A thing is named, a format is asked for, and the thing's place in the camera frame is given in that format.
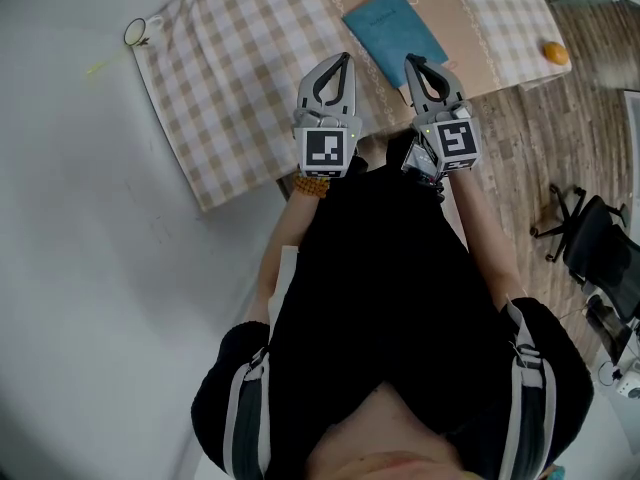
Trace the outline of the checkered beige floral tablecloth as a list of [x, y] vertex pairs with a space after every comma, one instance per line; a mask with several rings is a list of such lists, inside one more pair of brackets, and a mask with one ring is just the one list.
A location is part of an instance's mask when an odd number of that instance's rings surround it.
[[[342, 52], [355, 62], [365, 135], [407, 125], [394, 88], [344, 23], [369, 0], [171, 0], [135, 53], [168, 142], [201, 209], [297, 165], [292, 113], [303, 76]], [[543, 53], [561, 33], [545, 0], [406, 0], [468, 97], [569, 72]]]

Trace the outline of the orange fruit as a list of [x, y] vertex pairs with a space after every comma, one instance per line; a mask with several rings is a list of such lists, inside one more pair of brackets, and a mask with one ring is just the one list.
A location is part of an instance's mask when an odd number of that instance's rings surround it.
[[552, 64], [565, 66], [569, 63], [569, 54], [567, 49], [558, 42], [544, 43], [542, 52], [544, 58]]

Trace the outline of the person's left forearm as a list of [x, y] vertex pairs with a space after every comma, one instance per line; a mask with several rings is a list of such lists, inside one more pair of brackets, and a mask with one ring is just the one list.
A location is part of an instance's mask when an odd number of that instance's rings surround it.
[[273, 296], [285, 246], [299, 246], [313, 221], [320, 199], [294, 191], [270, 236], [260, 263], [254, 297], [244, 321], [269, 323], [268, 303]]

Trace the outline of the white round device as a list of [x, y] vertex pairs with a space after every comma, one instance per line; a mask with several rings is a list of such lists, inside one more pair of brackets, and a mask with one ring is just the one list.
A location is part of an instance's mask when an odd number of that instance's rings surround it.
[[625, 398], [640, 399], [640, 373], [627, 370], [620, 378], [616, 391]]

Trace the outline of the person's right black shoe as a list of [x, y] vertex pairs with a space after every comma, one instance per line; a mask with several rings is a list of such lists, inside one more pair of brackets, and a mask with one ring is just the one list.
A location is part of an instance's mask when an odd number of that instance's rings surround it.
[[385, 154], [386, 166], [392, 171], [399, 171], [404, 165], [408, 152], [411, 150], [414, 134], [407, 130], [405, 133], [393, 136], [387, 142]]

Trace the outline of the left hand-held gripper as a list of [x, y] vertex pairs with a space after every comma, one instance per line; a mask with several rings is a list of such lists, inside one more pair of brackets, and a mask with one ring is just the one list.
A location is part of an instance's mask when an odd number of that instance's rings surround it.
[[[326, 98], [321, 95], [326, 87]], [[362, 120], [355, 114], [355, 62], [349, 53], [326, 58], [300, 82], [293, 137], [298, 165], [307, 178], [341, 178], [347, 174], [361, 138]], [[328, 110], [341, 116], [323, 114]]]

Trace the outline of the white enamel mug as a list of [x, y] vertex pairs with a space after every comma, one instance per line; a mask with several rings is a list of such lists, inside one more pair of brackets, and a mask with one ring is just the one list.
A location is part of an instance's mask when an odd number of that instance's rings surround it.
[[160, 15], [150, 18], [135, 18], [126, 27], [123, 40], [132, 48], [148, 47], [160, 36], [164, 19]]

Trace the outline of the blue-covered notebook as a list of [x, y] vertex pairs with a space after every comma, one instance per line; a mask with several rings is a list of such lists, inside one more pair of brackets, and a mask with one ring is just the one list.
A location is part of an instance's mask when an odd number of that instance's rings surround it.
[[407, 83], [408, 54], [438, 64], [448, 56], [434, 34], [407, 0], [369, 0], [343, 17], [369, 56], [394, 89]]

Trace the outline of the person's black garment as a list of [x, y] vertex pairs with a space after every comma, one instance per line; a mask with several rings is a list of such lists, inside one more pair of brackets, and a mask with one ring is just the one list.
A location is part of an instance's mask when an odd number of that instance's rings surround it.
[[556, 316], [498, 311], [439, 192], [386, 162], [294, 191], [320, 201], [269, 323], [226, 333], [192, 403], [207, 457], [232, 480], [540, 478], [594, 394]]

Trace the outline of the black office chair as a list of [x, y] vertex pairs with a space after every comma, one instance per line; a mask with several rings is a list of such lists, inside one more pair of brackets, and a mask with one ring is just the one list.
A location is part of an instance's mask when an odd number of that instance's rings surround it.
[[546, 231], [530, 229], [535, 239], [560, 238], [545, 260], [562, 260], [583, 292], [590, 286], [600, 289], [622, 323], [640, 319], [640, 244], [626, 234], [628, 208], [610, 206], [598, 195], [587, 199], [586, 191], [575, 186], [578, 200], [570, 210], [558, 186], [550, 185], [549, 191], [557, 198], [560, 224]]

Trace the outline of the black waist device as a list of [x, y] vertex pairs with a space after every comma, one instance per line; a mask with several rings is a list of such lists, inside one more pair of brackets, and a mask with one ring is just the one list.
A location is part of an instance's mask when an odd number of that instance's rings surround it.
[[412, 180], [427, 186], [439, 181], [438, 159], [429, 145], [414, 139], [404, 158], [401, 170]]

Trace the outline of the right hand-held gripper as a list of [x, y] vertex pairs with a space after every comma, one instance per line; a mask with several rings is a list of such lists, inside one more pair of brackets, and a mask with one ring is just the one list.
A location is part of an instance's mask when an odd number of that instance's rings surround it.
[[[457, 76], [444, 66], [409, 53], [405, 74], [417, 115], [411, 122], [416, 140], [429, 145], [437, 156], [439, 174], [471, 169], [481, 156], [478, 119], [465, 99]], [[450, 106], [428, 112], [429, 106]]]

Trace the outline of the person's right forearm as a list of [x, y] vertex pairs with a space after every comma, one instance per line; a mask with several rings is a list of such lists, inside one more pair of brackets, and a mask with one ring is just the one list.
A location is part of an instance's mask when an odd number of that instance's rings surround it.
[[484, 279], [494, 306], [525, 297], [513, 242], [505, 234], [471, 170], [457, 170], [449, 183], [468, 250]]

